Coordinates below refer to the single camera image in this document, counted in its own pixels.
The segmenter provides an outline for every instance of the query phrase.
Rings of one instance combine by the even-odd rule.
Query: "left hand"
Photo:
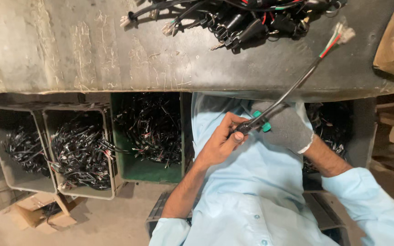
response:
[[[197,156],[194,165],[202,168],[209,168],[212,165],[222,163],[227,157],[242,145],[248,139],[248,135],[244,136],[241,132],[233,132],[234,129],[248,119],[239,117],[236,114],[227,112],[219,126],[215,129],[205,146]]]

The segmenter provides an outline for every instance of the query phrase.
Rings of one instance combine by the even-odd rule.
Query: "white wire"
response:
[[[326,45],[324,50],[326,50],[331,45],[332,41],[337,36],[337,33],[338,33],[338,30],[339,30],[340,26],[342,26],[342,24],[340,22],[338,22],[337,25],[335,26],[334,34],[332,35],[331,39],[329,40],[329,42]]]

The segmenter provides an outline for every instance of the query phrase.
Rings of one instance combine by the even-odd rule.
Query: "tangled wires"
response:
[[[165,163],[166,168],[182,162],[179,93],[135,93],[114,120],[133,143],[135,157]]]
[[[10,158],[21,165],[24,171],[51,177],[37,131],[28,131],[19,126],[7,134],[3,146]]]
[[[112,151],[101,143],[103,128],[99,121],[79,115],[61,125],[51,136],[51,148],[56,162],[52,169],[63,174],[63,188],[89,186],[96,190],[111,189],[109,162]]]
[[[305,108],[313,131],[344,159],[345,145],[352,137],[353,111],[349,102],[307,103]],[[303,158],[303,171],[318,172],[306,157]]]
[[[41,207],[40,209],[42,210],[42,213],[45,216],[45,218],[47,218],[47,223],[52,215],[56,215],[62,211],[62,209],[60,208],[57,202],[52,202],[46,206]]]

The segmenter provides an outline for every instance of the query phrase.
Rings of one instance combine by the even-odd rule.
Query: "gloved hand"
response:
[[[255,101],[251,113],[264,112],[274,102]],[[289,148],[295,153],[302,154],[313,142],[313,131],[300,119],[296,111],[286,103],[276,106],[270,113],[264,115],[271,125],[271,130],[259,134],[266,142]]]

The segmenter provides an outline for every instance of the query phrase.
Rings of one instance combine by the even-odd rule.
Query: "green plastic part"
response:
[[[260,116],[260,115],[261,115],[261,112],[259,112],[258,110],[256,110],[256,111],[253,113],[253,116],[254,116],[254,117],[258,117],[258,116]],[[268,132],[268,131],[270,131],[270,129],[271,129],[271,125],[270,125],[269,122],[266,122],[261,128],[262,128],[262,131],[263,131],[263,132]]]

